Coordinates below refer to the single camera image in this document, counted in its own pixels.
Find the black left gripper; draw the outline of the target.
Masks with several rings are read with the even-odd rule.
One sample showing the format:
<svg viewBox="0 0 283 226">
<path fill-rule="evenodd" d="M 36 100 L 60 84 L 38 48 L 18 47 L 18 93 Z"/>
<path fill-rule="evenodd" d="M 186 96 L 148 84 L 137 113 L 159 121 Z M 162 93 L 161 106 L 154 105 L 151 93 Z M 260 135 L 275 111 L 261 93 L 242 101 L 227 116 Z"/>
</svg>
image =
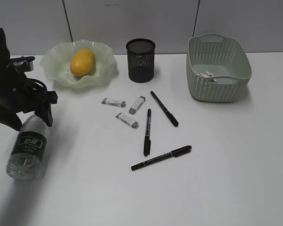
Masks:
<svg viewBox="0 0 283 226">
<path fill-rule="evenodd" d="M 21 129 L 18 112 L 35 111 L 48 127 L 53 123 L 51 104 L 58 101 L 56 92 L 25 75 L 33 71 L 34 60 L 33 56 L 22 56 L 0 63 L 0 123 L 16 131 Z"/>
</svg>

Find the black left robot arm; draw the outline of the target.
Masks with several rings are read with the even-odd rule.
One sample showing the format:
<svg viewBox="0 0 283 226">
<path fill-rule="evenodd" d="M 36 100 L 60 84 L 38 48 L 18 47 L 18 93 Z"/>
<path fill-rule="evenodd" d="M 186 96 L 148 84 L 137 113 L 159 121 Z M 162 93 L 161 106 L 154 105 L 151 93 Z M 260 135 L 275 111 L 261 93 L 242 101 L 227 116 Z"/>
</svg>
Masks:
<svg viewBox="0 0 283 226">
<path fill-rule="evenodd" d="M 35 112 L 47 126 L 52 126 L 51 105 L 58 96 L 40 80 L 28 78 L 33 70 L 33 56 L 11 58 L 6 36 L 0 28 L 0 123 L 20 131 L 22 122 L 17 113 Z"/>
</svg>

